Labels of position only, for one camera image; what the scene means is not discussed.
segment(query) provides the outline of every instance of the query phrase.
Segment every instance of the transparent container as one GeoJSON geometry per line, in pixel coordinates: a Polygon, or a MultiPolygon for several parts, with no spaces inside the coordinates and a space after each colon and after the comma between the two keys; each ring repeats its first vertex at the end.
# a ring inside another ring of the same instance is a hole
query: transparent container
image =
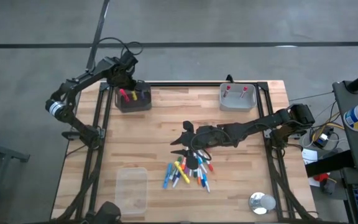
{"type": "Polygon", "coordinates": [[[117,172],[114,202],[123,215],[143,214],[147,208],[147,170],[123,168],[117,172]]]}

